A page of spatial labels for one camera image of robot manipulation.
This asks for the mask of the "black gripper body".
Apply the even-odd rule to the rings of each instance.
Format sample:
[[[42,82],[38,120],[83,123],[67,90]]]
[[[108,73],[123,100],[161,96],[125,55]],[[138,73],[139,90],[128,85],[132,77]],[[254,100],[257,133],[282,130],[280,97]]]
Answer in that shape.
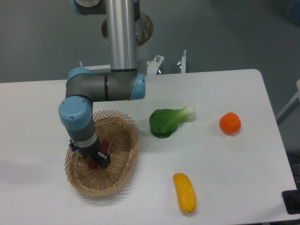
[[[98,155],[98,152],[100,152],[100,141],[97,139],[91,146],[81,148],[81,155],[86,157],[91,157],[93,159],[94,156]]]

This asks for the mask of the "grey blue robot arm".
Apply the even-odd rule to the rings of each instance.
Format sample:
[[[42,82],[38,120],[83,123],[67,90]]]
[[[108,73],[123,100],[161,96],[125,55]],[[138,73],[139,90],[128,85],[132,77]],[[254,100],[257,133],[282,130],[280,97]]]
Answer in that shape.
[[[92,118],[94,102],[137,100],[145,97],[145,76],[138,70],[136,47],[144,38],[137,0],[74,0],[79,15],[105,14],[110,51],[110,73],[95,75],[77,67],[67,77],[66,96],[59,116],[70,136],[70,148],[105,169],[111,163],[108,142],[101,141]]]

